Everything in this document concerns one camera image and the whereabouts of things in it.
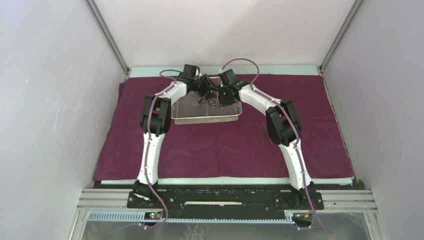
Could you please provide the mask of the metal mesh instrument tray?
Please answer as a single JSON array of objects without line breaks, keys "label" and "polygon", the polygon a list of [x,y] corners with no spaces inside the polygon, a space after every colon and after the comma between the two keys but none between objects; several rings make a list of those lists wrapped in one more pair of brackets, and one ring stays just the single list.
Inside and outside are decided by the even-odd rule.
[{"label": "metal mesh instrument tray", "polygon": [[189,92],[179,98],[171,107],[171,119],[177,125],[209,124],[237,121],[243,112],[241,102],[222,105],[219,94],[211,91],[211,98],[204,98],[197,92]]}]

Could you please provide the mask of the magenta surgical wrap cloth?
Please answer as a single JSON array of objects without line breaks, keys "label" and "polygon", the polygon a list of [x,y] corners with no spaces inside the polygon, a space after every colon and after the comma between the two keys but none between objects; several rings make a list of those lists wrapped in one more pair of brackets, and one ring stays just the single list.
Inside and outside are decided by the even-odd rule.
[{"label": "magenta surgical wrap cloth", "polygon": [[[170,85],[163,77],[130,78],[120,96],[94,180],[135,179],[143,156],[140,126],[144,99]],[[262,74],[255,85],[268,95],[293,101],[302,125],[300,140],[305,166],[314,179],[353,177],[324,80],[318,75]],[[266,117],[244,104],[232,122],[172,124],[160,149],[158,175],[167,178],[285,178],[289,175],[281,150],[258,125]]]}]

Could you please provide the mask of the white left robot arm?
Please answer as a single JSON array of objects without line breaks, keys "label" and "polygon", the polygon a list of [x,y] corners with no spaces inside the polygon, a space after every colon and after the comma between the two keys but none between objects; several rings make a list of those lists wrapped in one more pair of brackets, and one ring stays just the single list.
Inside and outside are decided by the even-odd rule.
[{"label": "white left robot arm", "polygon": [[145,208],[153,208],[158,202],[155,185],[158,183],[158,164],[161,147],[171,126],[172,105],[189,92],[206,95],[215,87],[209,77],[201,74],[198,66],[185,64],[178,76],[168,76],[172,82],[162,91],[147,94],[144,98],[140,126],[143,131],[142,162],[134,195]]}]

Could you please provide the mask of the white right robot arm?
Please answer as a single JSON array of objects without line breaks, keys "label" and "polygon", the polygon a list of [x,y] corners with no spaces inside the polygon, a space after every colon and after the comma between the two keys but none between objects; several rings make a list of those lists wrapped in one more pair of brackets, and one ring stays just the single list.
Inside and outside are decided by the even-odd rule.
[{"label": "white right robot arm", "polygon": [[221,79],[218,88],[220,103],[238,100],[265,115],[268,137],[281,150],[288,169],[291,204],[297,209],[304,209],[316,191],[302,154],[302,124],[293,101],[270,96],[252,82],[240,80],[232,69],[221,69],[218,76]]}]

